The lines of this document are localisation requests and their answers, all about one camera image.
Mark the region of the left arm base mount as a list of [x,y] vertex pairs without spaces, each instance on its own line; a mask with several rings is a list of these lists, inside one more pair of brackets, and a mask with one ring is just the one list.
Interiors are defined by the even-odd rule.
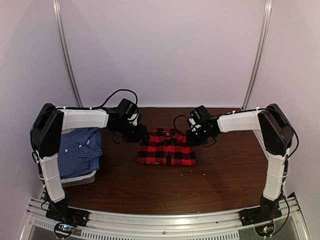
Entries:
[[66,197],[58,202],[53,202],[49,198],[47,202],[48,209],[45,214],[46,218],[76,227],[87,226],[89,212],[87,210],[69,207],[69,202]]

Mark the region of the red black plaid shirt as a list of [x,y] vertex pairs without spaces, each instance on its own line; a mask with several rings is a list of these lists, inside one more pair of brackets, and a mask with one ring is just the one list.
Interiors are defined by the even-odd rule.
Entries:
[[137,162],[141,164],[193,166],[196,153],[184,132],[176,128],[155,128],[141,140]]

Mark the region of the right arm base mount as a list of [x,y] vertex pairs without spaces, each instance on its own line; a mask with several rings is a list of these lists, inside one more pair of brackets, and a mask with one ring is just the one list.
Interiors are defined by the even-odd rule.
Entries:
[[279,205],[281,199],[281,195],[276,200],[269,200],[262,195],[259,206],[245,208],[238,212],[242,226],[255,225],[281,217]]

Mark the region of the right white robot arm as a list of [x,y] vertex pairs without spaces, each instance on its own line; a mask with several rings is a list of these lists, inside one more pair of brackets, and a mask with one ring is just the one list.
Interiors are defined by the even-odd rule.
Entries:
[[191,146],[205,145],[209,138],[216,139],[222,133],[259,131],[268,161],[262,196],[269,201],[279,198],[293,153],[291,146],[295,130],[277,104],[221,115],[212,115],[201,105],[190,113],[187,121],[189,129],[185,134]]

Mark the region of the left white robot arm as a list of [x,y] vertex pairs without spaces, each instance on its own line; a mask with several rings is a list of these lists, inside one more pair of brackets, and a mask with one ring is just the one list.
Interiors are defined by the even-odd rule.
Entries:
[[149,139],[147,127],[140,123],[138,107],[122,101],[117,107],[66,107],[46,103],[30,129],[32,158],[39,166],[40,179],[53,203],[65,199],[58,152],[61,136],[69,130],[96,128],[122,134],[126,143]]

